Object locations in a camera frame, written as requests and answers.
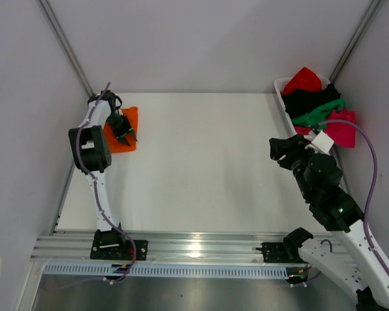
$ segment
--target gray wall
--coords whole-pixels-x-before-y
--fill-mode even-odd
[[[389,256],[389,1],[385,1],[337,81],[348,106],[370,136],[379,161],[371,203],[371,230]],[[351,189],[364,206],[372,177],[370,151],[361,136],[341,152]]]
[[[33,0],[0,1],[0,311],[12,310],[70,162],[86,96]]]
[[[330,75],[370,0],[51,2],[95,88],[262,93]]]

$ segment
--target vertical metal pole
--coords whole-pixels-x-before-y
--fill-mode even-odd
[[[86,75],[82,70],[81,65],[79,64],[77,56],[75,55],[71,45],[69,44],[69,41],[65,35],[64,30],[60,26],[58,18],[56,17],[49,0],[37,0],[37,2],[39,4],[39,7],[41,8],[41,11],[43,12],[43,15],[45,16],[45,19],[49,22],[53,30],[53,33],[56,39],[58,40],[62,50],[64,51],[67,59],[69,60],[69,63],[71,64],[73,70],[77,74],[82,84],[82,87],[84,88],[88,96],[91,96],[92,94],[94,94],[94,92],[92,91],[92,87],[89,84],[89,81],[86,78]]]
[[[350,42],[348,43],[346,49],[344,50],[343,54],[341,55],[338,63],[336,64],[336,67],[334,68],[333,72],[330,76],[330,81],[335,82],[339,74],[342,72],[343,67],[348,62],[350,56],[353,54],[356,46],[359,44],[360,40],[362,39],[363,35],[365,35],[366,30],[370,26],[371,22],[373,21],[374,17],[376,16],[377,12],[379,11],[379,8],[383,4],[384,0],[373,0],[366,12],[364,13],[360,23],[357,25],[357,28],[355,32],[353,33]]]

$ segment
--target white table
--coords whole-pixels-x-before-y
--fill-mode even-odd
[[[135,152],[114,154],[110,195],[126,231],[324,233],[292,172],[270,160],[287,138],[273,94],[125,93],[139,108]],[[91,191],[75,169],[58,230],[95,230]]]

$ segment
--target green cloth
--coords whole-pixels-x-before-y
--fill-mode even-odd
[[[322,121],[325,121],[325,118],[333,112],[334,109],[336,111],[340,111],[344,108],[345,102],[342,99],[336,99],[327,104],[321,105],[309,113],[302,115],[301,117],[293,118],[291,121],[293,125],[304,126],[309,128],[310,126],[316,125]],[[320,129],[326,128],[327,125],[320,126]]]

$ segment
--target folded orange cloth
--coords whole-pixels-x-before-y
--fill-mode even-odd
[[[125,115],[130,121],[130,124],[137,136],[138,108],[131,107],[128,109],[121,109],[121,111],[123,112],[123,115]],[[130,146],[127,146],[126,144],[119,143],[117,141],[108,124],[105,124],[104,126],[104,133],[112,154],[117,154],[119,152],[130,152],[137,149],[137,141],[131,135],[127,135],[125,137],[126,140],[130,143]]]

